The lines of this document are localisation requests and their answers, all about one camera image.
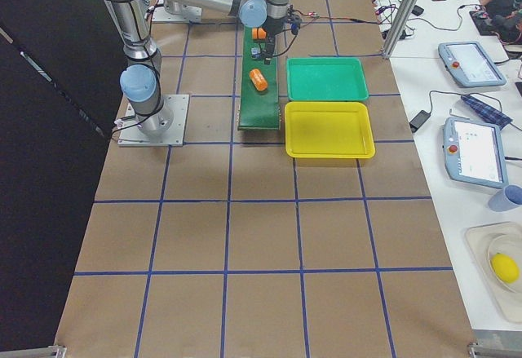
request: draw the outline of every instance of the yellow tray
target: yellow tray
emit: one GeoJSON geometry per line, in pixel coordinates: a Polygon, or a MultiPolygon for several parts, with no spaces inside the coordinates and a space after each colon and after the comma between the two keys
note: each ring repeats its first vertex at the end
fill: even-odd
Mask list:
{"type": "Polygon", "coordinates": [[[286,152],[300,158],[371,158],[368,109],[356,102],[292,101],[285,106],[286,152]]]}

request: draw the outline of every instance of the white table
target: white table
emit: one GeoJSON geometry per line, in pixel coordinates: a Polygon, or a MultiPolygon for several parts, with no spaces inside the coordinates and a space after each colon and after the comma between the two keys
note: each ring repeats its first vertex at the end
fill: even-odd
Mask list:
{"type": "MultiPolygon", "coordinates": [[[[459,25],[457,9],[461,5],[478,4],[478,0],[445,0],[433,2],[432,0],[417,0],[417,5],[424,9],[420,18],[430,21],[439,28],[456,29],[459,25]]],[[[388,4],[387,0],[381,1],[382,5],[388,4]]],[[[494,36],[480,36],[473,24],[469,11],[474,7],[464,7],[461,9],[462,25],[458,31],[445,31],[435,29],[422,20],[413,20],[415,15],[410,16],[406,23],[415,29],[411,38],[400,40],[391,54],[393,58],[438,58],[437,47],[441,42],[465,42],[478,41],[486,50],[494,62],[502,62],[507,59],[506,52],[498,39],[494,36]]],[[[389,25],[383,25],[382,29],[388,29],[389,25]]]]}
{"type": "MultiPolygon", "coordinates": [[[[391,65],[409,120],[421,109],[429,109],[429,90],[460,93],[479,91],[499,98],[504,112],[514,119],[515,124],[522,126],[522,97],[513,83],[520,66],[518,60],[500,67],[508,78],[505,86],[480,89],[457,87],[440,60],[391,58],[391,65]]],[[[486,99],[484,102],[495,105],[486,99]]],[[[441,148],[442,126],[449,116],[449,110],[452,109],[454,114],[460,116],[478,117],[459,101],[458,96],[434,94],[433,107],[431,118],[415,133],[414,140],[471,327],[522,331],[522,324],[505,320],[496,308],[464,237],[468,228],[506,221],[522,222],[522,207],[504,213],[493,212],[487,202],[497,190],[449,178],[441,148]]],[[[522,132],[515,128],[507,126],[502,130],[502,144],[507,156],[522,157],[521,140],[522,132]]],[[[510,183],[522,185],[522,163],[507,163],[507,175],[510,183]]]]}
{"type": "MultiPolygon", "coordinates": [[[[418,0],[417,4],[425,9],[422,18],[437,26],[454,29],[458,25],[457,8],[473,3],[478,3],[478,0],[418,0]]],[[[499,98],[504,112],[514,119],[515,124],[522,126],[522,97],[514,84],[515,81],[522,81],[517,78],[519,60],[499,66],[507,78],[505,86],[465,89],[457,86],[439,58],[437,47],[441,42],[479,41],[493,61],[507,59],[495,37],[479,35],[467,14],[469,10],[472,7],[461,10],[463,22],[457,32],[437,30],[421,20],[408,23],[416,28],[415,35],[399,41],[390,58],[408,119],[411,120],[421,109],[429,110],[430,90],[477,91],[499,98]]],[[[484,99],[484,102],[496,106],[493,101],[484,99]]],[[[433,107],[431,118],[414,135],[414,140],[471,327],[475,330],[522,331],[522,323],[507,321],[498,310],[464,236],[468,228],[485,224],[506,221],[522,223],[522,207],[495,213],[488,208],[487,202],[497,190],[449,178],[442,153],[442,126],[449,117],[449,110],[460,116],[478,117],[456,95],[434,94],[433,107]]],[[[508,126],[502,130],[502,144],[507,156],[522,157],[521,140],[522,132],[515,128],[508,126]]],[[[507,173],[510,183],[522,186],[522,162],[508,162],[507,173]]]]}

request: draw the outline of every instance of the blue cup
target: blue cup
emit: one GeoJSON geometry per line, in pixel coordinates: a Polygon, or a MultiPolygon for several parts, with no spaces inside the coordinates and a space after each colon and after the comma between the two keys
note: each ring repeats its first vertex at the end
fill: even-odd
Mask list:
{"type": "Polygon", "coordinates": [[[518,185],[504,187],[495,193],[488,202],[489,208],[497,212],[512,210],[520,205],[522,205],[522,188],[518,185]]]}

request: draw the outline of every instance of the black curtain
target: black curtain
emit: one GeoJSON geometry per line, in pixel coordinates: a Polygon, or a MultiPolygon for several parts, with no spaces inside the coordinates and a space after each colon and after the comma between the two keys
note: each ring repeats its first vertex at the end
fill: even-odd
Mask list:
{"type": "Polygon", "coordinates": [[[108,147],[78,110],[110,132],[126,59],[100,0],[0,0],[0,28],[14,39],[0,36],[0,351],[10,351],[54,343],[108,147]]]}

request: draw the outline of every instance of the green conveyor belt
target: green conveyor belt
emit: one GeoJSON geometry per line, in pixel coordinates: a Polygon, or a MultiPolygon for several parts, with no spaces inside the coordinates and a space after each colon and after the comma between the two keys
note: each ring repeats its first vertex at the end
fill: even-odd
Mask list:
{"type": "Polygon", "coordinates": [[[252,40],[252,29],[245,27],[243,39],[243,68],[241,71],[241,104],[238,130],[279,130],[279,90],[277,89],[277,60],[269,65],[252,58],[251,49],[258,47],[252,40]],[[249,77],[251,69],[259,69],[268,82],[268,88],[259,92],[249,77]]]}

